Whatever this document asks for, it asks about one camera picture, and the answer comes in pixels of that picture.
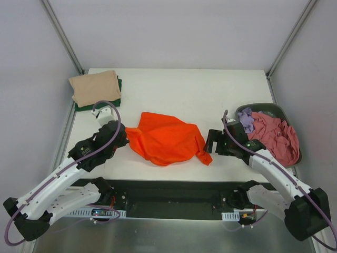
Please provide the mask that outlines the orange t-shirt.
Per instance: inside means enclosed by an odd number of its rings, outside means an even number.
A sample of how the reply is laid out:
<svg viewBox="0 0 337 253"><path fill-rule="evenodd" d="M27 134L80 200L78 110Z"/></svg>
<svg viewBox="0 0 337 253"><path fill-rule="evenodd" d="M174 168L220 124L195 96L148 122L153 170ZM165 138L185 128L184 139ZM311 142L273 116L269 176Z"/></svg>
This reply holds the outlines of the orange t-shirt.
<svg viewBox="0 0 337 253"><path fill-rule="evenodd" d="M130 148L157 166L185 162L193 157L206 166L213 161L204 151L205 140L197 125L174 116L142 112L138 126L125 130Z"/></svg>

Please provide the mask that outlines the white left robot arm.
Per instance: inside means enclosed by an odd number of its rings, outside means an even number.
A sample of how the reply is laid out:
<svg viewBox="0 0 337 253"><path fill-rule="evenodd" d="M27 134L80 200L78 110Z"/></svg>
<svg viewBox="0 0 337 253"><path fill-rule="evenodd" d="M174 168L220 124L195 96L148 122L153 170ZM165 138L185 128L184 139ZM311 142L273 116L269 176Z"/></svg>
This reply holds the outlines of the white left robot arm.
<svg viewBox="0 0 337 253"><path fill-rule="evenodd" d="M84 187L64 195L63 192L82 176L112 158L118 148L128 144L125 126L118 121L103 125L91 137L79 141L66 159L33 190L20 198L8 198L3 206L11 219L5 229L15 225L25 241L33 241L49 227L73 210L89 204L112 205L113 188L102 177L91 180Z"/></svg>

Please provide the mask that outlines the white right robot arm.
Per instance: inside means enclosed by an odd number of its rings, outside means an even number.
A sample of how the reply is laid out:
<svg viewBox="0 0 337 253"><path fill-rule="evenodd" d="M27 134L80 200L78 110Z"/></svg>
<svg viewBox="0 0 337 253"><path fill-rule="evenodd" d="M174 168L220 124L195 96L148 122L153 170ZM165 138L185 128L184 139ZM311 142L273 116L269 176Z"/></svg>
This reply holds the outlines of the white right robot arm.
<svg viewBox="0 0 337 253"><path fill-rule="evenodd" d="M239 121L226 123L223 130L210 129L204 151L241 159L276 190L272 192L250 180L227 198L229 206L236 209L251 205L262 207L282 220L299 241L313 237L331 225L327 194L321 188L311 188L288 172L259 140L248 139Z"/></svg>

